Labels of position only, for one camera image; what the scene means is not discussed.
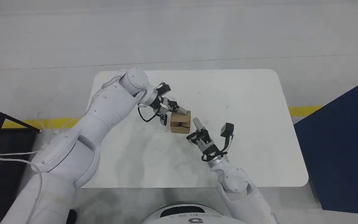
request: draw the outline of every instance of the floor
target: floor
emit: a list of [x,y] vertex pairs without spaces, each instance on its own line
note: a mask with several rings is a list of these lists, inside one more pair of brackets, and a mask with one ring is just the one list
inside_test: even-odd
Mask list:
[[[352,0],[0,0],[0,111],[79,117],[98,72],[132,66],[269,68],[288,106],[324,105],[358,85],[355,21]],[[281,223],[358,219],[309,184],[261,190]],[[75,207],[79,223],[140,223],[175,202],[227,214],[215,189],[80,189]]]

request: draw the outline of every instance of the white cable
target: white cable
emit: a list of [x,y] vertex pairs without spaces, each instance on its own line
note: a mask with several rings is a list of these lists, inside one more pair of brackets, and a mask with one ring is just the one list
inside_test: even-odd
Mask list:
[[[83,117],[88,113],[88,111],[90,110],[90,108],[91,108],[91,106],[92,106],[92,103],[93,103],[93,101],[94,101],[96,95],[97,95],[101,90],[103,90],[104,88],[109,87],[111,84],[113,84],[113,83],[115,83],[116,81],[118,81],[121,77],[122,77],[122,76],[115,76],[115,77],[111,78],[108,82],[103,83],[102,86],[101,86],[101,88],[100,88],[99,90],[97,90],[97,92],[91,97],[91,101],[89,102],[89,106],[88,106],[86,112],[85,112],[82,116],[80,116],[78,119],[83,118]],[[64,127],[65,127],[68,123],[70,123],[70,122],[72,122],[72,121],[74,121],[74,120],[75,120],[75,119],[71,119],[71,120],[69,120],[68,122],[66,122],[64,125],[62,125],[62,127],[60,128],[60,132],[59,132],[59,133],[62,132],[62,129],[64,129]]]
[[1,161],[24,162],[24,163],[26,163],[26,164],[31,165],[31,166],[36,170],[36,172],[39,174],[39,177],[40,177],[40,187],[39,187],[39,191],[38,191],[38,193],[37,193],[36,199],[35,199],[34,206],[32,206],[31,213],[30,213],[30,215],[29,215],[29,217],[27,218],[27,221],[26,221],[26,224],[29,224],[29,223],[30,223],[31,216],[32,216],[32,214],[34,214],[34,210],[35,210],[35,208],[36,208],[36,206],[37,206],[37,203],[38,203],[38,201],[39,201],[39,199],[40,199],[41,189],[42,189],[42,187],[43,187],[43,176],[42,176],[42,174],[41,174],[41,171],[40,171],[40,169],[39,169],[35,164],[33,164],[32,162],[26,161],[26,160],[18,160],[18,159],[16,159],[16,158],[1,158],[1,157],[0,157],[0,160],[1,160]]
[[[104,88],[107,88],[108,86],[110,86],[111,84],[113,84],[114,82],[116,82],[117,80],[119,80],[119,78],[122,76],[115,76],[112,79],[110,79],[108,82],[105,82],[102,84],[101,88],[91,97],[91,102],[89,103],[88,109],[86,110],[86,112],[79,118],[81,119],[83,116],[85,116],[88,111],[90,110],[90,107],[93,103],[93,100],[95,99],[96,95],[103,90]],[[17,152],[17,153],[0,153],[0,156],[14,156],[14,155],[29,155],[29,154],[35,154],[38,153],[41,150],[44,150],[46,146],[48,146],[48,144],[50,143],[50,141],[52,140],[52,136],[51,134],[48,132],[48,130],[45,128],[44,124],[42,123],[41,119],[40,119],[40,113],[37,114],[37,118],[40,122],[41,127],[43,128],[43,130],[49,135],[49,140],[47,141],[47,143],[45,144],[45,146],[42,146],[41,148],[39,148],[38,150],[32,151],[32,152]],[[62,129],[70,122],[74,121],[75,119],[71,119],[68,122],[66,122],[64,125],[62,125],[62,127],[60,128],[60,131],[58,132],[58,134],[61,133]]]

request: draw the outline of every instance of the wire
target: wire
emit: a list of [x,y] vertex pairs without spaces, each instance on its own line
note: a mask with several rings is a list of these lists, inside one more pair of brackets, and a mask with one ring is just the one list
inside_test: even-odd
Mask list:
[[230,148],[230,146],[231,146],[231,143],[233,143],[233,138],[234,138],[234,136],[231,136],[231,141],[230,141],[230,144],[229,144],[228,148],[226,149],[226,151],[229,151],[229,148]]
[[[91,97],[91,101],[90,101],[90,103],[89,103],[89,106],[88,106],[86,112],[85,112],[80,118],[84,117],[84,116],[88,113],[88,111],[90,110],[90,107],[91,107],[91,105],[92,105],[92,103],[93,103],[93,100],[95,99],[96,95],[97,95],[101,90],[103,90],[104,88],[107,88],[108,86],[110,86],[110,85],[113,84],[114,82],[118,81],[121,77],[122,77],[122,76],[115,76],[115,77],[113,77],[112,79],[110,79],[108,82],[103,83],[102,86],[101,86],[101,88]],[[48,142],[46,143],[46,145],[45,145],[45,146],[42,146],[40,149],[35,150],[35,151],[32,151],[32,152],[2,153],[2,154],[0,154],[0,156],[28,155],[28,154],[38,153],[39,151],[45,149],[45,147],[50,143],[50,141],[51,141],[51,139],[52,139],[52,136],[51,136],[51,134],[48,132],[48,130],[45,128],[44,124],[42,123],[42,121],[41,121],[41,119],[40,119],[40,114],[41,114],[41,112],[39,112],[39,113],[37,114],[37,118],[38,118],[38,120],[39,120],[39,122],[40,122],[40,125],[41,125],[41,127],[43,128],[43,130],[49,135],[49,140],[48,140]],[[72,121],[74,121],[74,120],[75,120],[75,119],[72,119],[72,120],[66,122],[66,123],[60,128],[60,131],[59,131],[57,134],[60,134],[61,131],[62,131],[62,129],[63,129],[68,123],[70,123],[70,122],[72,122]],[[24,162],[24,163],[26,163],[26,164],[31,165],[31,166],[36,170],[36,172],[39,174],[39,177],[40,177],[39,192],[37,193],[37,197],[36,197],[36,199],[35,199],[35,204],[34,204],[34,206],[32,207],[31,213],[30,213],[30,215],[29,215],[29,217],[28,217],[28,219],[27,219],[27,221],[26,221],[26,224],[28,224],[28,223],[30,222],[30,219],[31,219],[33,213],[34,213],[34,210],[35,210],[35,208],[36,208],[37,202],[39,201],[40,194],[41,194],[41,189],[42,189],[42,185],[43,185],[43,176],[42,176],[42,174],[41,174],[41,171],[40,171],[40,169],[39,169],[34,163],[32,163],[32,162],[30,162],[30,161],[26,161],[26,160],[20,160],[20,159],[16,159],[16,158],[1,158],[1,157],[0,157],[0,161]]]
[[[93,103],[95,97],[97,96],[97,94],[98,94],[101,90],[103,90],[104,88],[109,87],[111,84],[113,84],[113,83],[115,83],[116,81],[118,81],[121,77],[122,77],[122,76],[115,76],[115,77],[111,78],[108,82],[103,83],[102,86],[101,86],[101,88],[100,88],[99,90],[97,90],[97,92],[91,97],[91,101],[89,102],[89,106],[88,106],[86,112],[84,112],[84,114],[83,114],[82,116],[80,116],[78,119],[83,118],[83,117],[88,113],[88,111],[90,110],[90,108],[91,108],[91,106],[92,106],[92,103]],[[71,120],[69,120],[68,122],[66,122],[64,125],[62,125],[62,127],[60,128],[60,131],[59,131],[58,134],[60,134],[60,133],[62,132],[62,130],[64,129],[64,127],[65,127],[67,124],[69,124],[70,122],[72,122],[72,121],[74,121],[74,120],[75,120],[75,119],[71,119]]]
[[41,174],[41,171],[40,171],[40,169],[39,169],[35,164],[33,164],[32,162],[26,161],[26,160],[19,160],[19,159],[16,159],[16,158],[1,158],[1,157],[0,157],[0,161],[24,162],[24,163],[26,163],[26,164],[31,165],[31,166],[36,170],[36,172],[39,174],[39,177],[40,177],[40,187],[39,187],[39,191],[38,191],[38,193],[37,193],[36,199],[35,199],[35,203],[34,203],[34,205],[32,206],[31,213],[30,213],[30,215],[29,215],[29,217],[27,218],[27,221],[26,221],[26,224],[28,224],[28,223],[30,223],[31,217],[32,217],[32,215],[34,214],[34,210],[35,210],[35,208],[36,208],[36,206],[37,206],[37,203],[38,203],[38,201],[39,201],[39,199],[40,199],[41,189],[42,189],[42,187],[43,187],[43,176],[42,176],[42,174]]
[[156,112],[151,118],[149,118],[149,120],[145,120],[145,119],[143,118],[142,114],[140,113],[140,109],[139,109],[139,107],[138,107],[139,116],[140,116],[140,118],[141,118],[143,121],[145,121],[145,122],[150,122],[151,120],[153,120],[153,119],[158,115],[158,113],[159,113],[160,110],[161,110],[161,109],[159,108],[159,109],[157,110],[157,112]]

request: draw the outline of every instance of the yellow stripe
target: yellow stripe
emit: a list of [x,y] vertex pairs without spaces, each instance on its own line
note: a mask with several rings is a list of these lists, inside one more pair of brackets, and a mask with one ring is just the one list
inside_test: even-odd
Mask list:
[[[320,109],[322,106],[293,106],[289,108],[290,115],[292,117],[296,116],[308,116],[311,113],[315,112],[316,110]],[[54,118],[54,119],[42,119],[41,122],[39,120],[25,120],[23,122],[37,127],[39,129],[43,129],[42,125],[46,129],[54,128],[71,128],[73,127],[78,121],[78,118]],[[11,122],[9,120],[5,121],[2,128],[23,128],[23,126]]]
[[[41,124],[46,128],[71,128],[73,127],[78,121],[78,118],[54,118],[54,119],[41,119],[41,120],[24,120],[26,124],[34,126],[39,129],[43,129]],[[2,128],[23,128],[23,126],[16,124],[12,121],[6,120],[2,125]]]
[[289,111],[292,117],[308,116],[322,107],[323,106],[293,106],[289,108]]

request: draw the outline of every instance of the black cable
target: black cable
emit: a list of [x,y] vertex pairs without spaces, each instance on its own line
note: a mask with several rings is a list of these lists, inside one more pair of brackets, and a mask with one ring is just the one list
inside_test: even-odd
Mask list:
[[145,122],[150,122],[151,120],[153,120],[153,118],[155,118],[155,117],[158,115],[159,111],[160,111],[160,108],[157,110],[157,112],[156,112],[151,118],[149,118],[149,120],[145,120],[145,119],[143,118],[142,114],[140,113],[140,109],[139,109],[139,107],[138,107],[139,116],[140,116],[140,118],[141,118],[143,121],[145,121]]
[[225,138],[225,145],[224,145],[224,148],[220,151],[220,152],[224,152],[228,147],[229,147],[229,144],[230,143],[230,136]]

